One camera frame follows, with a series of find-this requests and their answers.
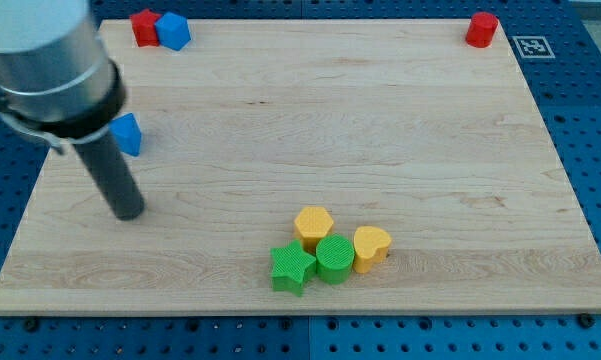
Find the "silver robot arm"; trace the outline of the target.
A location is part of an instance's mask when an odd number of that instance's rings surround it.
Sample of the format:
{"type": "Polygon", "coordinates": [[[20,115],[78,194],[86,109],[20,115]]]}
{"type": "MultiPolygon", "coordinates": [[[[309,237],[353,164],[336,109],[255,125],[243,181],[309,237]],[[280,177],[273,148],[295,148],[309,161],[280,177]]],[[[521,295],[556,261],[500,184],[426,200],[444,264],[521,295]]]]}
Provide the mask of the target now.
{"type": "Polygon", "coordinates": [[[144,199],[109,129],[126,100],[84,0],[0,0],[0,118],[57,153],[69,143],[114,216],[144,199]]]}

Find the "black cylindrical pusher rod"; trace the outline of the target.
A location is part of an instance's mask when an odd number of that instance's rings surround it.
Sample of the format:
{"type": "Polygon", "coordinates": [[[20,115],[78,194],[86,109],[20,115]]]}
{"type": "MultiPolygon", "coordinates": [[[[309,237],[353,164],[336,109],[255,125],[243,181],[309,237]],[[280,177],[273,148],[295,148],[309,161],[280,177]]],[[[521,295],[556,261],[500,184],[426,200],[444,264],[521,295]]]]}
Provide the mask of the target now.
{"type": "Polygon", "coordinates": [[[118,220],[135,219],[144,211],[144,198],[109,131],[74,149],[118,220]]]}

